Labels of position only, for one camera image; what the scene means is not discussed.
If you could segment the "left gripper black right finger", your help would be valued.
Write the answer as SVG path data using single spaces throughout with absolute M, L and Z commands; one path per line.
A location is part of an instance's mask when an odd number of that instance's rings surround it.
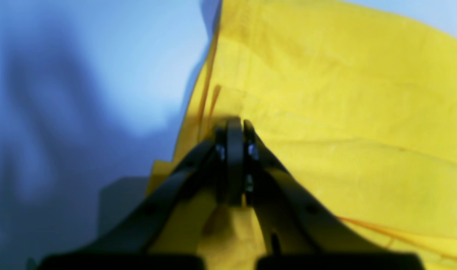
M 267 255 L 258 270 L 422 270 L 414 253 L 390 252 L 344 225 L 298 183 L 248 120 L 245 191 Z

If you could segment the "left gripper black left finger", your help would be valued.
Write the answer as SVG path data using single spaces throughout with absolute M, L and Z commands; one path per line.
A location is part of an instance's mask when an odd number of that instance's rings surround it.
M 38 269 L 204 270 L 195 253 L 200 237 L 219 206 L 241 206 L 244 155 L 241 121 L 223 121 L 119 225 Z

